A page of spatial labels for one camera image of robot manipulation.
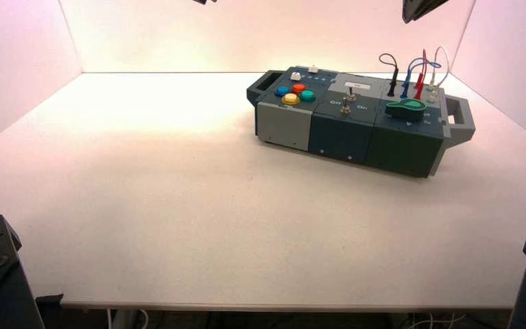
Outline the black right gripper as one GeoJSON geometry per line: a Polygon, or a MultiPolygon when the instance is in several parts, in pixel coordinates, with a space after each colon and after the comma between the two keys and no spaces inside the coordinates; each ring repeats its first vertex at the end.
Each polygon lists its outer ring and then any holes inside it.
{"type": "Polygon", "coordinates": [[[408,24],[440,7],[448,0],[403,0],[402,19],[408,24]]]}

